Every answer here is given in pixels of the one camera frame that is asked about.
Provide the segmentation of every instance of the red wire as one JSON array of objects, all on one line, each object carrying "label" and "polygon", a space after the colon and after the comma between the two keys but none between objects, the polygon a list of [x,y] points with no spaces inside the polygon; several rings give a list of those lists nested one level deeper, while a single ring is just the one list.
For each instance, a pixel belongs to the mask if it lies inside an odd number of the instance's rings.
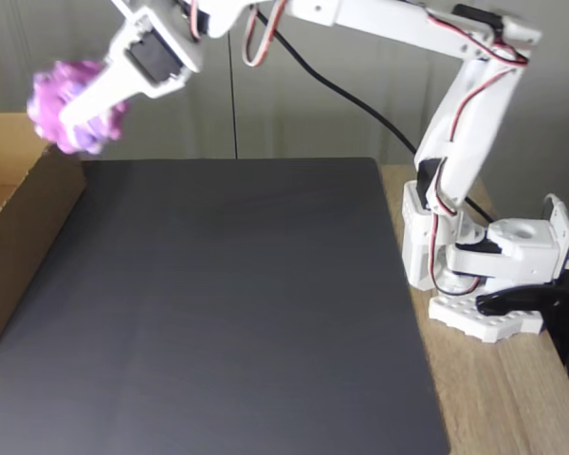
[{"label": "red wire", "polygon": [[466,109],[466,106],[468,106],[468,104],[480,93],[484,92],[486,89],[488,89],[491,85],[493,85],[494,83],[498,82],[501,78],[503,78],[506,74],[512,72],[512,69],[507,69],[506,71],[502,72],[502,73],[498,73],[495,76],[493,76],[491,79],[489,79],[488,81],[484,82],[482,85],[479,85],[478,87],[476,87],[474,90],[472,90],[470,93],[467,94],[467,96],[464,98],[464,100],[462,101],[462,103],[459,105],[459,107],[457,108],[457,112],[455,113],[455,117],[453,118],[453,124],[451,125],[451,134],[450,134],[450,138],[449,141],[453,142],[453,140],[455,139],[455,132],[457,131],[457,125],[459,124],[459,120],[460,117],[462,116],[462,113],[464,112],[464,109]]},{"label": "red wire", "polygon": [[438,283],[436,282],[436,276],[434,275],[434,263],[436,262],[436,237],[438,236],[438,223],[439,218],[438,215],[435,213],[432,216],[432,234],[431,234],[431,241],[430,241],[430,263],[428,264],[428,269],[430,272],[430,278],[432,280],[432,284],[438,292],[441,294],[445,294],[446,296],[450,297],[464,297],[467,294],[471,294],[476,290],[478,285],[481,283],[480,277],[477,277],[472,286],[464,292],[447,292],[443,290]]},{"label": "red wire", "polygon": [[503,64],[509,64],[512,66],[518,66],[518,67],[526,67],[529,64],[529,59],[527,59],[526,57],[524,57],[524,55],[520,54],[514,47],[512,47],[511,45],[507,45],[506,43],[502,43],[502,44],[497,44],[496,46],[498,47],[503,47],[506,48],[508,50],[512,50],[512,52],[515,54],[517,60],[511,60],[511,59],[507,59],[505,57],[502,57],[501,55],[496,54],[495,52],[493,52],[491,49],[489,49],[486,45],[484,45],[483,43],[481,43],[480,41],[472,38],[469,34],[467,34],[466,32],[464,32],[461,28],[450,24],[448,22],[445,22],[441,19],[438,19],[435,16],[432,16],[429,12],[428,12],[428,18],[434,22],[435,24],[437,24],[440,27],[443,28],[447,28],[451,31],[454,31],[455,33],[457,33],[458,35],[462,35],[463,37],[465,37],[466,39],[468,39],[469,41],[471,41],[475,46],[480,47],[486,54],[488,54],[489,56],[491,56],[492,58],[494,58],[495,60],[502,62]]},{"label": "red wire", "polygon": [[[268,41],[269,43],[271,43],[271,42],[274,40],[274,33],[276,32],[276,29],[278,28],[278,24],[279,24],[279,22],[280,22],[280,20],[281,20],[281,16],[282,16],[283,13],[285,12],[286,3],[287,3],[286,0],[284,0],[284,1],[282,1],[282,2],[280,3],[280,5],[278,5],[278,7],[276,7],[276,8],[278,8],[278,9],[276,10],[276,16],[275,16],[275,19],[274,19],[274,25],[272,26],[271,30],[269,31],[269,35],[268,35],[268,38],[267,38],[267,41]],[[246,46],[245,46],[245,49],[246,49],[246,51],[247,51],[247,60],[249,60],[250,62],[252,62],[252,61],[254,60],[254,58],[255,58],[255,57],[253,57],[253,58],[251,59],[251,58],[249,57],[250,45],[251,45],[251,42],[253,41],[253,34],[254,34],[254,32],[255,32],[255,25],[257,24],[257,8],[259,8],[259,7],[258,7],[258,6],[255,6],[255,8],[256,8],[256,10],[251,13],[251,14],[254,14],[254,17],[253,17],[253,21],[252,21],[252,24],[251,24],[251,27],[250,27],[250,31],[249,31],[249,33],[248,33],[247,44],[246,44]],[[255,65],[256,67],[257,67],[257,66],[260,66],[260,65],[264,62],[264,60],[266,59],[266,56],[267,56],[267,50],[268,50],[268,49],[269,49],[269,45],[266,46],[266,48],[263,50],[263,54],[261,55],[259,61],[258,61],[257,64]]]},{"label": "red wire", "polygon": [[193,39],[200,41],[200,33],[198,33],[198,0],[190,2],[190,33]]},{"label": "red wire", "polygon": [[457,215],[457,210],[450,209],[447,206],[447,204],[445,204],[443,199],[440,197],[440,177],[441,177],[441,174],[443,173],[443,167],[445,166],[446,162],[447,162],[447,159],[443,158],[443,160],[440,163],[440,166],[438,166],[438,170],[436,171],[436,180],[434,182],[434,195],[436,196],[436,202],[438,202],[438,205],[440,206],[440,208],[442,210],[444,210],[449,216],[455,216],[455,215]]}]

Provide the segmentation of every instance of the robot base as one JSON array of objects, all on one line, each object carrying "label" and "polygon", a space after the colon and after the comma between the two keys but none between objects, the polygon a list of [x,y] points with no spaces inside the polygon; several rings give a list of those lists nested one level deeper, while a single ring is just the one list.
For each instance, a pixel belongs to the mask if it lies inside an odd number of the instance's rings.
[{"label": "robot base", "polygon": [[428,316],[484,343],[495,343],[517,334],[539,334],[543,326],[538,311],[513,311],[502,317],[483,316],[472,298],[434,297],[430,300]]}]

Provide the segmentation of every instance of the purple ball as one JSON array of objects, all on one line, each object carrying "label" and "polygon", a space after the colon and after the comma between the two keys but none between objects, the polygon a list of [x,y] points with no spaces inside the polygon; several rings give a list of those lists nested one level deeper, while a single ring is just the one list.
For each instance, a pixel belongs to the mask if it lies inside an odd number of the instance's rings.
[{"label": "purple ball", "polygon": [[128,105],[122,102],[84,124],[66,126],[59,120],[64,107],[103,71],[99,62],[57,62],[52,71],[34,76],[28,116],[38,136],[54,142],[66,154],[86,151],[98,155],[110,140],[122,136]]}]

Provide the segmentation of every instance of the black cable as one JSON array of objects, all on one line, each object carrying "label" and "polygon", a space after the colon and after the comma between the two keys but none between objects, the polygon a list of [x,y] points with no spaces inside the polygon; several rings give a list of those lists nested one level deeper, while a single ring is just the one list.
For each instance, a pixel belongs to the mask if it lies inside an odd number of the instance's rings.
[{"label": "black cable", "polygon": [[[260,21],[262,21],[264,26],[267,26],[267,18],[259,10],[257,11],[257,17]],[[291,54],[291,57],[293,57],[293,59],[295,59],[297,63],[300,64],[302,68],[309,73],[310,76],[312,76],[314,79],[316,79],[318,82],[322,83],[326,87],[333,90],[338,95],[341,95],[342,97],[346,98],[347,100],[358,106],[360,109],[365,111],[367,114],[369,114],[371,117],[376,119],[379,123],[388,128],[398,138],[398,140],[402,142],[402,144],[409,150],[409,152],[411,152],[412,155],[417,154],[417,148],[387,118],[383,117],[378,111],[376,111],[366,102],[359,100],[351,93],[346,92],[344,89],[342,89],[338,85],[335,85],[334,83],[326,79],[318,71],[316,71],[312,66],[308,64],[308,62],[305,61],[305,59],[300,55],[300,53],[295,49],[295,47],[293,47],[293,45],[290,42],[288,42],[288,40],[281,34],[280,31],[274,30],[274,38],[276,38],[276,40],[284,47],[284,49],[286,49],[286,51],[289,54]],[[467,197],[466,202],[468,203],[469,206],[471,206],[474,210],[476,210],[476,212],[479,215],[485,218],[489,223],[493,223],[493,218],[491,218],[483,209],[481,209],[481,207],[477,203],[475,203],[472,199]]]},{"label": "black cable", "polygon": [[491,215],[489,215],[486,211],[484,211],[481,206],[479,206],[477,203],[475,203],[472,199],[470,199],[469,197],[466,198],[466,203],[471,206],[474,211],[476,211],[479,215],[481,215],[483,218],[486,219],[486,221],[491,224],[493,223],[495,220],[493,219],[493,217]]}]

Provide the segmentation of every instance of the cardboard box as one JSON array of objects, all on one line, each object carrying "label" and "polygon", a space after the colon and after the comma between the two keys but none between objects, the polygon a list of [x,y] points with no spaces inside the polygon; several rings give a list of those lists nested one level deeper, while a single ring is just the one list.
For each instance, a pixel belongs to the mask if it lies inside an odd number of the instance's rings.
[{"label": "cardboard box", "polygon": [[0,334],[84,188],[80,163],[0,114]]}]

